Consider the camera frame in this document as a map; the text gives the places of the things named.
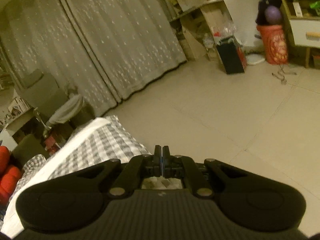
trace floor tile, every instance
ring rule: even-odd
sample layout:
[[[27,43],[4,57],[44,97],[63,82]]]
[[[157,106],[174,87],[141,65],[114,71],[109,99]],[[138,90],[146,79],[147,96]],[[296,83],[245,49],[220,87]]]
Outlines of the floor tile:
[[[221,76],[226,79],[227,75],[217,67],[217,62],[208,61],[203,57],[197,61],[182,64],[178,69],[166,73],[140,93],[141,95],[152,94],[171,105],[181,107],[203,96],[211,88],[211,82],[223,80]]]
[[[238,154],[230,164],[269,179],[288,184],[299,190],[307,203],[307,209],[299,229],[307,236],[314,235],[320,231],[320,200],[308,190],[248,151],[243,151]]]
[[[298,86],[320,93],[320,70],[319,69],[306,69],[300,77]]]
[[[297,87],[248,149],[320,198],[320,95]]]
[[[108,114],[117,114],[125,129],[153,153],[156,144],[169,145],[172,155],[192,157],[196,162],[215,158],[229,162],[241,150],[215,129],[168,106],[159,99],[134,95]]]
[[[266,72],[270,72],[266,64],[248,66],[244,74],[216,71],[202,93],[182,104],[177,101],[174,107],[245,147],[292,88]]]

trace bed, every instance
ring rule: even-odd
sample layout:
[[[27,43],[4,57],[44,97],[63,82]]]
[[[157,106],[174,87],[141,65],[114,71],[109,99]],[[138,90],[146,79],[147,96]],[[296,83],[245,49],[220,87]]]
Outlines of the bed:
[[[122,127],[117,116],[96,118],[48,160],[37,155],[27,163],[26,172],[18,182],[7,208],[1,232],[14,238],[23,231],[15,203],[26,188],[112,158],[126,163],[141,154],[150,153]]]

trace white blanket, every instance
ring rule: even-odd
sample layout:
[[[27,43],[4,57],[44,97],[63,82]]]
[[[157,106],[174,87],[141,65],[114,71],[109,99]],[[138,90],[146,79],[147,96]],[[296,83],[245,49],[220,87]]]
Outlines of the white blanket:
[[[6,216],[4,217],[4,224],[1,232],[10,238],[14,238],[23,231],[23,226],[16,211],[16,201],[19,195],[28,187],[48,180],[49,176],[55,171],[59,164],[67,158],[80,144],[96,129],[110,123],[105,118],[97,118],[92,121],[87,127],[76,134],[55,156],[49,160],[45,166],[12,198]]]

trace red cushion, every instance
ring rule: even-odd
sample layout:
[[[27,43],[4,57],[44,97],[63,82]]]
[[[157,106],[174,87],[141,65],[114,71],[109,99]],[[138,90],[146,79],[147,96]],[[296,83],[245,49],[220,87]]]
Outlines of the red cushion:
[[[10,174],[14,176],[17,180],[21,179],[21,171],[16,167],[10,164],[4,171],[4,174]]]
[[[11,174],[4,174],[0,181],[0,187],[2,187],[10,196],[14,192],[18,180]]]
[[[10,152],[6,146],[0,146],[0,175],[3,174],[10,159]]]
[[[5,206],[9,201],[10,195],[0,187],[0,204]]]

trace star pattern curtain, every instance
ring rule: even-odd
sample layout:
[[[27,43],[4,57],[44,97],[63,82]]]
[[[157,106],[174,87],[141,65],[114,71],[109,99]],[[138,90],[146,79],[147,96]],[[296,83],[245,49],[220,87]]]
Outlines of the star pattern curtain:
[[[97,116],[185,61],[157,0],[13,0],[0,39],[17,84],[50,72]]]

